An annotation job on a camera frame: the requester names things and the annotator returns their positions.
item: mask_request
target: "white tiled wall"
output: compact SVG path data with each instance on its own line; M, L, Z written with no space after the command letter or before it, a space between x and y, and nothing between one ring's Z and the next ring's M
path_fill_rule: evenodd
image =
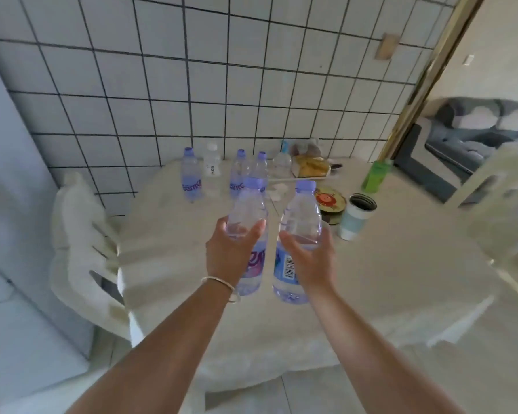
M212 139L376 159L457 1L0 0L0 74L56 180L78 168L123 215Z

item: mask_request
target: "cup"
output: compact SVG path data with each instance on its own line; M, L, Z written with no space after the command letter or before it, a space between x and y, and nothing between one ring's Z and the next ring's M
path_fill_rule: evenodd
M351 241L356 237L377 207L374 199L367 195L362 193L351 195L338 228L340 238Z

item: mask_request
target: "gold door frame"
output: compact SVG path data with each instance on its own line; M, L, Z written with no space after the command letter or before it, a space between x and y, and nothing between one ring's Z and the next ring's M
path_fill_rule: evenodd
M484 0L460 0L455 7L449 22L443 29L441 38L433 50L428 64L411 93L407 106L401 112L386 145L382 149L379 160L394 158L397 149L401 146L412 125L420 116L428 94L439 80L445 66L451 59L458 43L468 29L470 22L476 15Z

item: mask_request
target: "hand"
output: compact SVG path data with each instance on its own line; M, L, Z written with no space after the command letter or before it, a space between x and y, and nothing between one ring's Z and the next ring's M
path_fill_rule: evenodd
M205 244L207 274L236 286L246 271L251 250L263 235L267 221L259 220L247 235L239 240L230 238L226 233L227 221L228 216L217 221L213 236Z
M280 242L294 260L299 284L311 298L315 291L334 287L334 245L330 226L323 224L320 244L314 250L305 250L286 231L278 234Z

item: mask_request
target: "water bottle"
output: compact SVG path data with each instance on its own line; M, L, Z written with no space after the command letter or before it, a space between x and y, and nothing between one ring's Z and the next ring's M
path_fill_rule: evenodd
M292 157L288 154L288 141L282 141L282 151L272 160L276 177L292 177Z
M251 165L250 176L260 179L262 181L261 194L264 196L268 184L266 152L260 151L257 154L257 159L255 160L255 163Z
M190 202L201 197L201 167L195 158L194 149L186 147L180 164L182 190Z
M259 219L267 220L268 212L264 205L261 194L262 181L255 177L246 177L234 207L228 215L226 232L231 238L241 238ZM268 228L265 228L263 235L251 252L246 272L236 285L236 290L241 296L249 295L259 289L261 275L264 266L264 254L267 248Z
M243 149L238 150L236 160L230 170L230 196L237 198L243 189L243 180L249 173L249 166L246 160L246 152Z
M207 144L207 151L203 155L204 182L203 189L207 196L218 198L220 196L221 183L221 156L217 151L217 144Z
M318 246L322 222L317 200L313 192L314 180L296 182L296 195L284 210L279 231L289 232L297 243L307 250ZM275 279L272 284L275 295L289 304L306 304L309 299L296 277L292 257L280 240L276 243Z

